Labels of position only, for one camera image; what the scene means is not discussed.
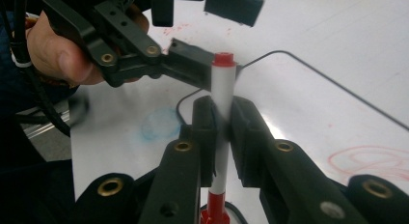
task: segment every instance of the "human hand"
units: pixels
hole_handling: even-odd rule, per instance
[[[136,6],[132,5],[126,14],[148,32],[149,22]],[[46,76],[63,79],[70,85],[103,81],[99,70],[78,45],[54,33],[44,12],[36,25],[27,30],[27,47],[33,65]]]

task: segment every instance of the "red marker cap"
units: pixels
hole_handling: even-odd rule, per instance
[[[214,55],[213,66],[229,68],[235,66],[235,61],[233,60],[233,54],[228,52],[220,52]]]

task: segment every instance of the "finger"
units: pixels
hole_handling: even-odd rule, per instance
[[[72,41],[54,33],[45,13],[27,33],[30,57],[45,75],[76,84],[96,84],[102,81],[83,51]]]

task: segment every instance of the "black line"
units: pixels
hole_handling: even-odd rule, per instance
[[[389,115],[388,113],[386,113],[385,111],[381,110],[380,108],[376,107],[375,105],[373,105],[372,103],[370,103],[369,101],[365,100],[364,98],[358,96],[357,94],[353,93],[352,91],[350,91],[349,89],[347,89],[346,87],[342,86],[340,83],[338,83],[337,81],[335,81],[334,79],[332,79],[331,77],[329,77],[328,75],[326,75],[325,73],[321,72],[320,70],[317,70],[316,68],[314,68],[313,66],[311,66],[310,64],[308,64],[307,62],[301,60],[300,58],[298,58],[297,56],[295,56],[294,54],[284,51],[284,50],[275,50],[275,51],[271,51],[268,52],[264,55],[262,55],[261,57],[257,58],[256,60],[244,65],[243,67],[241,67],[239,69],[239,72],[241,72],[241,70],[244,70],[247,67],[250,67],[251,65],[253,65],[254,63],[258,62],[259,60],[275,54],[275,53],[284,53],[292,58],[294,58],[296,61],[298,61],[299,63],[301,63],[302,65],[306,66],[307,68],[309,68],[310,70],[314,71],[315,73],[317,73],[318,75],[322,76],[323,78],[325,78],[326,80],[328,80],[329,82],[331,82],[332,84],[336,85],[337,87],[339,87],[340,89],[342,89],[343,91],[347,92],[349,95],[351,95],[352,97],[356,98],[357,100],[363,102],[364,104],[366,104],[367,106],[369,106],[370,108],[372,108],[373,110],[375,110],[376,112],[378,112],[379,114],[381,114],[382,116],[384,116],[385,118],[389,119],[390,121],[392,121],[393,123],[397,124],[398,126],[404,128],[406,131],[409,131],[409,126],[404,124],[403,122],[399,121],[398,119],[396,119],[395,117]]]
[[[14,42],[25,42],[25,16],[27,0],[14,0]]]
[[[177,108],[176,108],[177,118],[179,119],[179,121],[180,121],[183,125],[186,125],[186,121],[183,119],[183,117],[182,117],[181,114],[180,114],[180,109],[179,109],[179,108],[180,108],[181,103],[184,102],[187,98],[196,95],[196,94],[197,94],[198,92],[200,92],[201,90],[202,90],[202,89],[199,89],[199,90],[196,90],[196,91],[190,93],[189,95],[187,95],[187,96],[181,98],[180,101],[177,103]]]

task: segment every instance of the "white surface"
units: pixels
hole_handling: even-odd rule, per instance
[[[409,0],[265,0],[254,28],[206,15],[203,3],[177,2],[173,28],[150,28],[245,64],[276,49],[293,52],[409,125]],[[286,55],[248,68],[236,92],[252,100],[276,137],[298,143],[331,178],[385,177],[409,192],[408,132],[347,96]],[[119,89],[84,87],[91,112],[71,131],[78,196],[96,177],[134,178],[157,165],[176,138],[176,102],[194,91],[166,77]],[[189,114],[189,101],[182,111]],[[243,189],[230,160],[227,201],[250,223],[265,223],[256,189]]]

